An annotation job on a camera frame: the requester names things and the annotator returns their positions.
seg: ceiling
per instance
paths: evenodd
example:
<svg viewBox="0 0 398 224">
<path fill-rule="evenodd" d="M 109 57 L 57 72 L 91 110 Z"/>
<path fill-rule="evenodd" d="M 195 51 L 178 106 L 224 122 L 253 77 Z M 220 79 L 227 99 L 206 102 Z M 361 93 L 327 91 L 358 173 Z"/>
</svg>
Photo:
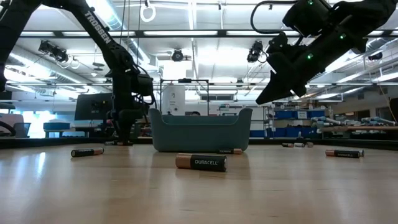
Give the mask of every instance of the ceiling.
<svg viewBox="0 0 398 224">
<path fill-rule="evenodd" d="M 144 1 L 127 0 L 126 7 L 122 0 L 87 0 L 88 4 L 96 8 L 96 13 L 101 20 L 106 24 L 107 16 L 115 12 L 116 17 L 119 17 L 126 29 L 129 30 L 251 30 L 249 18 L 251 12 L 259 1 L 250 0 L 168 0 L 168 1 L 150 1 L 150 5 L 155 7 L 156 15 L 150 22 L 144 22 L 140 18 L 140 8 L 145 7 Z M 218 3 L 221 3 L 221 10 L 219 10 Z M 286 29 L 282 23 L 282 19 L 289 10 L 290 6 L 274 5 L 272 10 L 267 6 L 262 6 L 257 10 L 254 22 L 259 29 Z M 144 16 L 149 18 L 151 16 L 150 9 L 144 11 Z M 395 29 L 398 27 L 398 11 L 396 11 L 390 18 L 389 22 L 384 24 L 380 29 Z M 67 11 L 52 9 L 40 6 L 31 16 L 27 23 L 25 30 L 29 31 L 54 31 L 54 30 L 75 30 L 82 31 L 83 28 L 74 16 Z M 54 64 L 54 60 L 38 51 L 40 42 L 48 40 L 53 45 L 59 46 L 67 50 L 69 56 L 74 57 L 79 61 L 78 68 L 68 67 L 68 74 L 71 74 L 74 79 L 79 82 L 94 82 L 103 83 L 106 73 L 109 71 L 107 66 L 104 71 L 94 71 L 95 66 L 92 63 L 99 62 L 105 64 L 101 50 L 97 49 L 93 40 L 87 38 L 81 39 L 67 39 L 67 38 L 20 38 L 17 46 L 25 50 L 19 51 L 21 56 L 36 55 L 42 57 L 36 63 L 45 65 L 50 62 Z M 249 82 L 266 82 L 270 75 L 270 66 L 261 63 L 247 63 L 246 57 L 255 40 L 261 40 L 264 47 L 267 45 L 270 38 L 141 38 L 134 39 L 139 48 L 151 59 L 147 66 L 152 72 L 150 75 L 154 77 L 155 81 L 159 80 L 162 74 L 163 65 L 170 61 L 170 53 L 174 49 L 181 49 L 184 55 L 188 55 L 189 59 L 195 54 L 198 63 L 198 76 L 196 78 L 206 78 L 213 82 L 231 82 L 236 81 L 237 78 L 244 78 L 244 81 Z M 370 39 L 369 41 L 378 41 L 379 39 Z M 390 39 L 389 43 L 383 45 L 383 62 L 393 60 L 398 53 L 398 44 L 394 42 L 395 39 Z M 296 38 L 290 38 L 289 42 L 296 41 Z M 304 40 L 304 44 L 308 44 L 312 39 Z M 342 61 L 347 61 L 351 55 L 342 57 Z M 363 57 L 351 59 L 349 62 L 335 63 L 332 70 L 326 70 L 322 82 L 336 82 L 341 77 L 347 77 L 358 73 L 369 67 L 377 65 L 379 62 L 370 62 L 363 60 Z M 194 78 L 194 72 L 191 66 L 188 67 L 186 77 Z M 362 77 L 357 77 L 352 80 L 356 82 L 365 82 Z M 258 95 L 261 87 L 254 90 L 252 93 Z M 109 88 L 97 89 L 97 91 L 106 91 Z M 325 88 L 311 87 L 309 92 L 316 92 L 321 94 Z"/>
</svg>

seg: wooden table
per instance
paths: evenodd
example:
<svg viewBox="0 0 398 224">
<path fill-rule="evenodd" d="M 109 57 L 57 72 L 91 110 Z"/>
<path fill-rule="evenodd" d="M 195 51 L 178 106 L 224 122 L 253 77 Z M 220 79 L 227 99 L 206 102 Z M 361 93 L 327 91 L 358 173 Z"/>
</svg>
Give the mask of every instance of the wooden table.
<svg viewBox="0 0 398 224">
<path fill-rule="evenodd" d="M 151 145 L 0 150 L 0 223 L 396 223 L 398 152 L 250 146 L 226 173 L 176 169 Z M 334 147 L 335 149 L 352 149 Z"/>
</svg>

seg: copper battery cap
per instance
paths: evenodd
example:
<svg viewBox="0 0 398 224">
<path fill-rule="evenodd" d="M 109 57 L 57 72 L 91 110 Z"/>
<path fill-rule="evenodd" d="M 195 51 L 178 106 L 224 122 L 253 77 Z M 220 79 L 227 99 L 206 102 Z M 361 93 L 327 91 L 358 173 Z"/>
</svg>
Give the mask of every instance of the copper battery cap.
<svg viewBox="0 0 398 224">
<path fill-rule="evenodd" d="M 192 154 L 178 153 L 175 157 L 175 165 L 178 168 L 191 169 Z"/>
<path fill-rule="evenodd" d="M 327 156 L 335 156 L 335 151 L 332 150 L 332 149 L 327 149 L 327 150 L 325 151 L 325 154 L 326 154 Z"/>
<path fill-rule="evenodd" d="M 243 150 L 242 149 L 234 149 L 234 154 L 242 154 Z"/>
</svg>

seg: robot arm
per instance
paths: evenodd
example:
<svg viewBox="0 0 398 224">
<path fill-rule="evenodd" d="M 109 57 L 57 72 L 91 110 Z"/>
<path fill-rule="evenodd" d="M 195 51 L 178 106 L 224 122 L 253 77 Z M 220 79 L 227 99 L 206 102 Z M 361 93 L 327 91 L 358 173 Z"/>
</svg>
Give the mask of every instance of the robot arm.
<svg viewBox="0 0 398 224">
<path fill-rule="evenodd" d="M 254 8 L 251 24 L 255 31 L 268 33 L 254 27 L 253 17 L 261 4 L 272 3 L 276 1 L 263 1 Z M 368 41 L 364 37 L 388 21 L 397 3 L 398 0 L 342 1 L 331 7 L 324 0 L 294 1 L 283 23 L 300 33 L 299 42 L 303 37 L 317 38 L 308 46 L 299 42 L 289 45 L 281 32 L 269 42 L 267 61 L 275 72 L 271 71 L 271 80 L 256 103 L 292 96 L 291 91 L 297 96 L 306 94 L 305 84 L 348 50 L 364 52 Z"/>
<path fill-rule="evenodd" d="M 114 121 L 119 138 L 128 141 L 135 119 L 141 118 L 140 106 L 131 93 L 153 97 L 152 79 L 148 74 L 140 74 L 129 52 L 116 43 L 99 21 L 85 0 L 13 0 L 3 9 L 0 17 L 0 91 L 4 91 L 6 60 L 15 46 L 21 32 L 32 13 L 41 5 L 70 11 L 89 33 L 103 53 L 110 68 L 106 77 L 113 80 L 113 110 L 110 118 Z"/>
</svg>

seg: battery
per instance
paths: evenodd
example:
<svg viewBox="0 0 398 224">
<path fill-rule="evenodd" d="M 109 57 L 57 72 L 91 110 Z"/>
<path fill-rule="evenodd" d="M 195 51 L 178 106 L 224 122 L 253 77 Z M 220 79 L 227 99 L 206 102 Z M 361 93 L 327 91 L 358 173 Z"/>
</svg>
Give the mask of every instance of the battery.
<svg viewBox="0 0 398 224">
<path fill-rule="evenodd" d="M 304 143 L 294 143 L 295 147 L 305 147 Z"/>
<path fill-rule="evenodd" d="M 313 143 L 312 142 L 307 142 L 306 145 L 307 145 L 307 147 L 313 147 Z"/>
<path fill-rule="evenodd" d="M 282 143 L 283 147 L 294 147 L 292 143 Z"/>
<path fill-rule="evenodd" d="M 359 158 L 361 156 L 365 156 L 365 151 L 344 151 L 344 150 L 333 150 L 329 149 L 325 151 L 327 156 L 336 156 L 336 157 L 347 157 L 347 158 Z"/>
<path fill-rule="evenodd" d="M 242 149 L 219 149 L 217 150 L 218 154 L 237 154 L 240 155 L 243 153 Z"/>
<path fill-rule="evenodd" d="M 104 148 L 93 148 L 93 149 L 75 149 L 70 152 L 72 157 L 83 157 L 83 156 L 96 156 L 104 153 Z"/>
<path fill-rule="evenodd" d="M 116 140 L 115 141 L 109 141 L 109 142 L 105 142 L 104 145 L 105 146 L 117 146 L 118 142 Z"/>
<path fill-rule="evenodd" d="M 181 169 L 210 170 L 225 172 L 227 168 L 226 156 L 207 156 L 179 153 L 175 158 L 175 165 Z"/>
</svg>

